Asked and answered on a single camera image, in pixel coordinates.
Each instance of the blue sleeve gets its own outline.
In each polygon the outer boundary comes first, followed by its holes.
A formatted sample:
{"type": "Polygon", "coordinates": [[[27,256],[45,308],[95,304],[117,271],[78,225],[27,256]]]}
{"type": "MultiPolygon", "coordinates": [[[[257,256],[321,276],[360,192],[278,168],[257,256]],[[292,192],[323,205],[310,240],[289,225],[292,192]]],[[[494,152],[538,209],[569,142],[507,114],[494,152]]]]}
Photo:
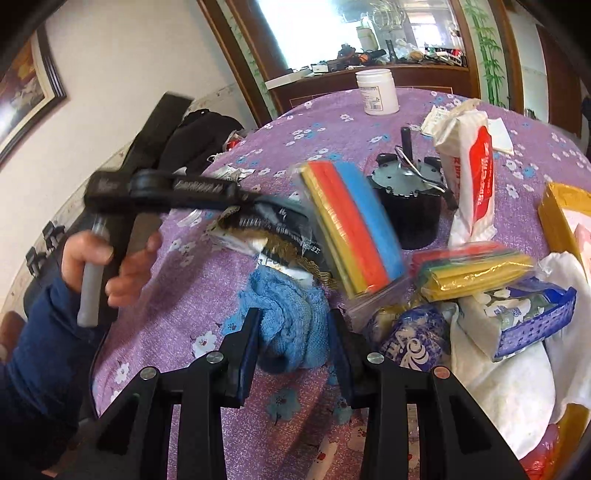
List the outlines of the blue sleeve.
{"type": "Polygon", "coordinates": [[[11,361],[0,365],[0,440],[40,469],[59,459],[76,432],[106,331],[78,327],[79,308],[80,295],[56,279],[33,305],[11,361]]]}

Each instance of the table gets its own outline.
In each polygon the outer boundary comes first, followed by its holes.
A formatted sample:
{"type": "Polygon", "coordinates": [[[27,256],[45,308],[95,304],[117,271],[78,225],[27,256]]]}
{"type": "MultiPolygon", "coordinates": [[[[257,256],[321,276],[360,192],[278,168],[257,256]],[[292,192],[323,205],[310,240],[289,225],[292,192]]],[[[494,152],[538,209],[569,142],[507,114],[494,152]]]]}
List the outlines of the table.
{"type": "MultiPolygon", "coordinates": [[[[464,98],[417,89],[398,89],[398,96],[400,111],[382,117],[363,112],[357,90],[306,102],[221,155],[208,171],[225,164],[253,168],[244,188],[289,196],[297,191],[290,178],[293,165],[345,160],[369,174],[376,156],[400,143],[405,125],[415,130],[415,157],[433,155],[432,140],[417,131],[418,125],[433,105],[451,107],[464,98]]],[[[504,120],[515,145],[513,157],[494,155],[495,240],[540,259],[549,253],[536,210],[545,183],[591,190],[591,164],[558,130],[496,106],[480,108],[504,120]]],[[[221,250],[204,236],[213,212],[179,226],[186,215],[171,212],[164,221],[154,278],[138,304],[121,311],[100,353],[93,383],[100,413],[142,367],[183,368],[219,346],[220,326],[236,310],[236,294],[255,268],[254,259],[221,250]]],[[[446,243],[451,218],[445,210],[435,245],[446,243]]],[[[173,441],[178,411],[174,422],[173,441]]],[[[346,405],[329,365],[278,376],[257,370],[246,406],[224,410],[222,424],[229,479],[358,478],[366,415],[346,405]]],[[[410,446],[410,465],[418,478],[416,447],[410,446]]],[[[171,449],[169,475],[175,462],[171,449]]]]}

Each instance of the jar label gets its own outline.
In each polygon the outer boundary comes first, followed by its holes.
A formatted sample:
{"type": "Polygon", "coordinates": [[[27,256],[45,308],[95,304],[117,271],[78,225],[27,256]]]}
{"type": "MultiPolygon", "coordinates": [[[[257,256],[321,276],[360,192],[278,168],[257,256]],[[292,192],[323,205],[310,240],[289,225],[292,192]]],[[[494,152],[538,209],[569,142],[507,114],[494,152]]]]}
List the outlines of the jar label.
{"type": "Polygon", "coordinates": [[[365,109],[373,112],[384,110],[382,105],[382,96],[379,93],[379,87],[360,87],[359,91],[363,97],[365,109]]]}

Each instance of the white and red plastic bag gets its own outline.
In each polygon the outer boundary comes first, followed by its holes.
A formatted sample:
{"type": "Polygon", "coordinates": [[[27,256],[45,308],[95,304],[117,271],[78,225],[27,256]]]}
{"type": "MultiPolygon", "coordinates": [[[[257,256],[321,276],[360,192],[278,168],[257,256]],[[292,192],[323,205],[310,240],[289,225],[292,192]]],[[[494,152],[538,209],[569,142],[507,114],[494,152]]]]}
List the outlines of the white and red plastic bag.
{"type": "Polygon", "coordinates": [[[446,181],[458,200],[450,246],[491,240],[496,235],[495,168],[488,115],[476,110],[480,101],[454,108],[433,136],[446,181]]]}

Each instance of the framed picture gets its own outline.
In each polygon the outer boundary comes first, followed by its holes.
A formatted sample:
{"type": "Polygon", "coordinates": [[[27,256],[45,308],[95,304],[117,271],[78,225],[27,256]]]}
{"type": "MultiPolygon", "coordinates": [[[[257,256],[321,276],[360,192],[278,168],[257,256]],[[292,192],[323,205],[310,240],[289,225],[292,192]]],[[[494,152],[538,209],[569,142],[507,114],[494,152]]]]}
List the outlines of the framed picture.
{"type": "Polygon", "coordinates": [[[27,132],[65,97],[42,25],[0,82],[0,166],[27,132]]]}

